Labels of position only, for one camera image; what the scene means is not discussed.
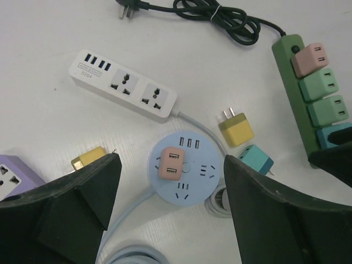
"white power strip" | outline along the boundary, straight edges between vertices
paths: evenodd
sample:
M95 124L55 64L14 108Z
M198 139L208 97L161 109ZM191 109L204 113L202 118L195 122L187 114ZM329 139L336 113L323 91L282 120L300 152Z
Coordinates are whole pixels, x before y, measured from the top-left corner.
M78 86L159 123L166 122L177 98L175 91L86 49L69 72Z

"power cord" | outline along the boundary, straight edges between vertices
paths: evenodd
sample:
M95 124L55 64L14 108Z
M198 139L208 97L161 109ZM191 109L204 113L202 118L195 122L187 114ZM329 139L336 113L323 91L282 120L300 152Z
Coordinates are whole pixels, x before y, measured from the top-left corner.
M128 18L132 18L133 11L139 9L175 13L188 20L210 21L224 29L234 41L244 46L254 45L258 41L261 24L275 29L281 37L286 35L278 25L249 16L239 8L223 7L216 0L174 0L173 8L151 5L141 0L116 1L123 6L121 18L125 13Z
M120 226L122 221L126 219L126 217L136 209L141 203L148 200L152 197L156 192L153 188L149 188L137 201L132 203L117 219L116 221L109 226L106 234L101 240L100 247L98 250L97 256L100 256L100 253L107 241L116 231L116 229ZM142 245L132 245L125 247L117 252L115 252L105 264L169 264L166 257L161 254L156 249L153 249L149 246Z
M171 115L174 117L179 117L179 118L185 120L186 122L194 125L195 127L199 128L200 130L202 130L205 134L207 134L216 143L216 145L218 146L218 148L220 149L220 151L224 157L228 154L226 148L224 147L224 145L222 144L220 139L209 128L207 128L203 124L199 123L197 120L193 119L192 117L189 117L188 115L186 115L178 110L173 109L171 111ZM216 189L212 193L212 195L205 200L204 205L205 205L205 209L211 215L214 215L219 218L232 218L231 212L227 211L225 208L223 208L219 203L219 199L217 199L219 194L222 194L225 191L225 189L226 189L226 185L223 183L220 183L216 187Z

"teal adapter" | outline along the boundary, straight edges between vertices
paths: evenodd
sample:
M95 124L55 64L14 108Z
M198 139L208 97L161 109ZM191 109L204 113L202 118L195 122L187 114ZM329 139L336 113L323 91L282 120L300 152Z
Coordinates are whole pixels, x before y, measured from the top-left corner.
M341 95L324 98L308 105L307 108L315 127L343 121L348 118L348 112Z
M263 175L266 175L274 165L274 161L256 145L247 146L239 156L239 159Z
M334 72L329 68L308 75L299 81L299 86L306 102L320 99L339 90Z
M317 136L318 136L318 140L320 143L320 146L323 150L325 149L329 149L331 147L336 147L337 145L330 143L328 141L328 136L335 132L335 131L339 131L345 128L350 128L352 127L352 123L343 123L343 124L338 124L338 125L332 125L332 126L328 126L326 128L322 128L317 130Z

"green power strip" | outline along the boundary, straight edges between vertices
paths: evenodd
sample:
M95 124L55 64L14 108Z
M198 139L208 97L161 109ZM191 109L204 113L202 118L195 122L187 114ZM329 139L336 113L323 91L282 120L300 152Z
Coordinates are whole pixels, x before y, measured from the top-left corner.
M288 99L291 104L296 123L301 134L304 148L307 156L312 152L321 149L316 131L332 124L321 127L314 127L309 116L307 106L312 102L305 102L299 81L291 64L292 57L304 48L303 40L299 35L283 36L278 42L272 46L274 57L280 71L282 81L284 83Z

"purple power strip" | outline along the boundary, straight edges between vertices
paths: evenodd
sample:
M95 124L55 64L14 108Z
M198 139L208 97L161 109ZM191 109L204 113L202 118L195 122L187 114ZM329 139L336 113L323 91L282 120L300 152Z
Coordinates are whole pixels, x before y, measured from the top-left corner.
M19 157L0 155L0 201L44 184L45 181Z

